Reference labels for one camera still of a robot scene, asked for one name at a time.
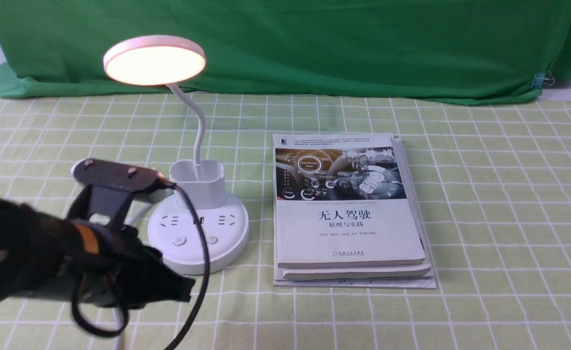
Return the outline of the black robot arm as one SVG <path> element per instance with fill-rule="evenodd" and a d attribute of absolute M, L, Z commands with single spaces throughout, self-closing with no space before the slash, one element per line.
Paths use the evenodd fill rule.
<path fill-rule="evenodd" d="M 138 230 L 115 217 L 65 219 L 0 198 L 0 302 L 32 298 L 141 309 L 148 303 L 190 301 L 194 279 L 168 268 Z"/>

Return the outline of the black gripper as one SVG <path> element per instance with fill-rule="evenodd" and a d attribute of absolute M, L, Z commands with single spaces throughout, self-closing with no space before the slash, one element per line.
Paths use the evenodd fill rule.
<path fill-rule="evenodd" d="M 161 301 L 190 302 L 195 280 L 175 273 L 136 227 L 114 230 L 83 219 L 69 222 L 74 239 L 65 255 L 67 300 L 101 308 L 138 310 Z"/>

